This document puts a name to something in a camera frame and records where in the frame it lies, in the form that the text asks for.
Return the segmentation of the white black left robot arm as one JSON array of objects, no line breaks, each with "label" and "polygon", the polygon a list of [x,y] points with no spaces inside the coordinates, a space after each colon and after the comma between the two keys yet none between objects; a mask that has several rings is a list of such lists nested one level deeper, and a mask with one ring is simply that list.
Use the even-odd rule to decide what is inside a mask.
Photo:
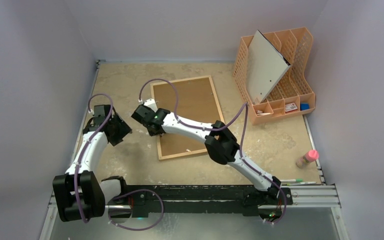
[{"label": "white black left robot arm", "polygon": [[110,104],[95,105],[93,112],[82,131],[80,150],[72,164],[52,181],[58,214],[63,222],[88,222],[103,216],[111,200],[122,205],[129,199],[122,176],[98,181],[94,170],[107,145],[120,144],[132,129]]}]

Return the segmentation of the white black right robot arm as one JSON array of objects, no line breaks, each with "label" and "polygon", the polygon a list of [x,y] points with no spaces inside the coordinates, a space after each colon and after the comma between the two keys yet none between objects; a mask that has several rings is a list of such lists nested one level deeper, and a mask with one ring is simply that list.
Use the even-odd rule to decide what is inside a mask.
[{"label": "white black right robot arm", "polygon": [[211,160],[241,173],[261,192],[264,202],[272,204],[280,197],[286,197],[281,189],[281,181],[260,168],[243,152],[242,145],[238,144],[237,138],[222,121],[198,122],[180,117],[167,109],[154,110],[145,104],[140,104],[131,117],[144,126],[150,136],[176,134],[203,143]]}]

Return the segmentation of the white board in organizer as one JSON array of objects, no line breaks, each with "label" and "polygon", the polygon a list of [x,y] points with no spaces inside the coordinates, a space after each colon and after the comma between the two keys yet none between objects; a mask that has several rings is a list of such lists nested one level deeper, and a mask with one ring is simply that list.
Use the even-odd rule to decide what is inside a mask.
[{"label": "white board in organizer", "polygon": [[259,30],[247,50],[246,90],[256,105],[267,98],[291,64]]}]

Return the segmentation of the red white card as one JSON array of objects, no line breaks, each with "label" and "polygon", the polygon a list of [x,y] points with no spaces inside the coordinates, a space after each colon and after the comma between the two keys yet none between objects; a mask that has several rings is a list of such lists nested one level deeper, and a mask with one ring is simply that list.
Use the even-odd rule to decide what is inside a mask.
[{"label": "red white card", "polygon": [[287,103],[284,106],[284,111],[285,111],[286,114],[290,113],[290,112],[297,111],[297,110],[299,110],[299,108],[298,108],[298,106],[294,102]]}]

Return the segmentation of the orange plastic file organizer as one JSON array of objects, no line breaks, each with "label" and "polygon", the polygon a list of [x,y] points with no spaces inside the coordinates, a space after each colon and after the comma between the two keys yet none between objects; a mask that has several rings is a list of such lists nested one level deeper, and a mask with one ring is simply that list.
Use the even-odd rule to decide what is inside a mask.
[{"label": "orange plastic file organizer", "polygon": [[[232,77],[242,100],[249,105],[249,122],[258,125],[311,113],[316,108],[316,95],[305,79],[305,69],[314,41],[311,32],[306,27],[299,27],[267,32],[264,36],[287,57],[291,68],[263,102],[252,104],[246,89],[246,76],[248,46],[253,36],[241,37]],[[285,113],[285,104],[289,103],[295,103],[299,110]],[[301,103],[308,103],[310,109],[300,110]]]}]

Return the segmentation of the green marker pen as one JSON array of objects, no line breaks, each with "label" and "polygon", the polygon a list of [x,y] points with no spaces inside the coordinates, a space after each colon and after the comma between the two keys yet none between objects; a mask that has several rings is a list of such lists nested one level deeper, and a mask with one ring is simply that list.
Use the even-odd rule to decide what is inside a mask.
[{"label": "green marker pen", "polygon": [[300,179],[300,178],[283,179],[283,180],[281,180],[281,182],[284,183],[284,184],[293,184],[293,183],[301,183],[301,182],[303,182],[303,180]]}]

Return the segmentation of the blue box in organizer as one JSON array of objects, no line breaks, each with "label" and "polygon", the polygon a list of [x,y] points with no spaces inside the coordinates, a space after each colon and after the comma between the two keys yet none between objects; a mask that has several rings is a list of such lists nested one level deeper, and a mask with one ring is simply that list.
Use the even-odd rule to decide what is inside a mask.
[{"label": "blue box in organizer", "polygon": [[303,103],[300,104],[300,110],[301,111],[309,110],[310,108],[311,107],[310,107],[309,103],[303,102]]}]

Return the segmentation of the pink capped bottle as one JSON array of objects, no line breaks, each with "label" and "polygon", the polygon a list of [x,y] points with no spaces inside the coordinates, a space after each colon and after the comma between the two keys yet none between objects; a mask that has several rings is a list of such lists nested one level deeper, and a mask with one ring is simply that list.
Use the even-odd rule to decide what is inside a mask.
[{"label": "pink capped bottle", "polygon": [[309,164],[316,162],[319,158],[319,152],[315,149],[309,150],[306,154],[304,154],[301,158],[295,161],[295,164],[298,168],[305,168]]}]

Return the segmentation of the white marker pen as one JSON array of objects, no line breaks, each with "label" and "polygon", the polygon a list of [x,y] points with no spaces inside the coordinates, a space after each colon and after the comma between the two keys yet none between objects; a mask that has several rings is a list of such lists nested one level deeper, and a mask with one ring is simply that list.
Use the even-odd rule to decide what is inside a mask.
[{"label": "white marker pen", "polygon": [[294,183],[288,183],[288,186],[308,186],[308,185],[316,185],[317,182],[315,181],[303,181],[303,182],[294,182]]}]

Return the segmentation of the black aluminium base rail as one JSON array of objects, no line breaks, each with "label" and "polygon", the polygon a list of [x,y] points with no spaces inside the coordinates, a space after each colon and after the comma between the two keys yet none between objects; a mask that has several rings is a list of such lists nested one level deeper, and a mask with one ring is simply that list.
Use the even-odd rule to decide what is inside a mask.
[{"label": "black aluminium base rail", "polygon": [[241,214],[275,221],[289,208],[333,208],[340,205],[333,186],[283,186],[282,193],[270,195],[252,185],[126,185],[121,198],[105,200],[96,184],[80,192],[86,219],[101,217],[106,208],[127,210],[133,218],[150,213]]}]

